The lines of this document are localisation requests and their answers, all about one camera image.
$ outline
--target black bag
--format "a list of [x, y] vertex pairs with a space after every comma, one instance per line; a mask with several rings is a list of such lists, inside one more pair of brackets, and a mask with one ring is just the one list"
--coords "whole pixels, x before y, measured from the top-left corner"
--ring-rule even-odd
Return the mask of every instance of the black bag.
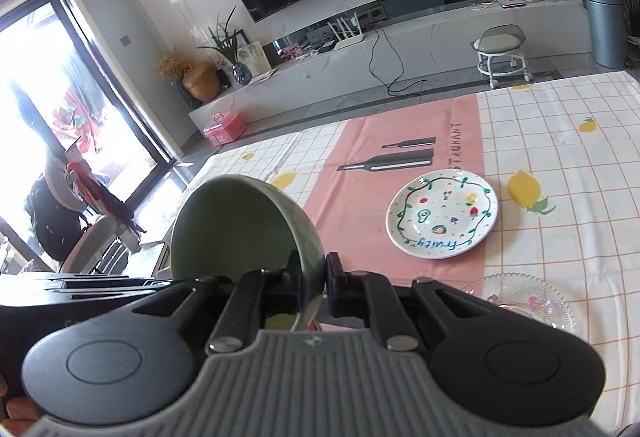
[[31, 187], [24, 205], [31, 217], [31, 226], [38, 242], [49, 257], [63, 262], [67, 259], [87, 227], [82, 227], [82, 213], [65, 208], [56, 201], [44, 176]]

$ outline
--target glass door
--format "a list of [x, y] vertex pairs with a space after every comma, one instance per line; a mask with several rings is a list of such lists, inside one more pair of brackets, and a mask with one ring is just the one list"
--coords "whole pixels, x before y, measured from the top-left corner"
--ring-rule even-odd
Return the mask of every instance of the glass door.
[[24, 201], [47, 149], [79, 151], [131, 208], [172, 163], [96, 53], [65, 0], [30, 0], [0, 17], [0, 216], [38, 254]]

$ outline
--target green bowl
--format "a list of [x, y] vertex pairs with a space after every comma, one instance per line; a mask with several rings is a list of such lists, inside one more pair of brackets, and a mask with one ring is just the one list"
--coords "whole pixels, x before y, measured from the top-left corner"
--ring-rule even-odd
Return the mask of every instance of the green bowl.
[[320, 237], [295, 202], [272, 185], [244, 175], [206, 181], [180, 209], [171, 241], [174, 279], [228, 276], [283, 269], [300, 254], [304, 293], [293, 329], [313, 319], [324, 290], [326, 264]]

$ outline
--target clear glass bowl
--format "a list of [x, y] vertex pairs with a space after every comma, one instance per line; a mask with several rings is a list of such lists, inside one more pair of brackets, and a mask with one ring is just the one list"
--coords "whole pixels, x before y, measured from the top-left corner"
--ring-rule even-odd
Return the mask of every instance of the clear glass bowl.
[[571, 308], [552, 285], [522, 273], [485, 276], [466, 286], [465, 291], [509, 311], [573, 334]]

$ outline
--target finger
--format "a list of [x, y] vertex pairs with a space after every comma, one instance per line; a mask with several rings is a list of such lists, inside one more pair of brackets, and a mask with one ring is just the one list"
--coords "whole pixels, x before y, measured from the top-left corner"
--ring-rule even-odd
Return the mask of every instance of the finger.
[[26, 397], [14, 397], [6, 403], [6, 414], [11, 419], [31, 419], [37, 421], [38, 414]]
[[24, 419], [5, 419], [2, 421], [2, 426], [14, 434], [15, 437], [20, 437], [20, 435], [25, 433], [34, 424], [35, 421], [27, 421]]

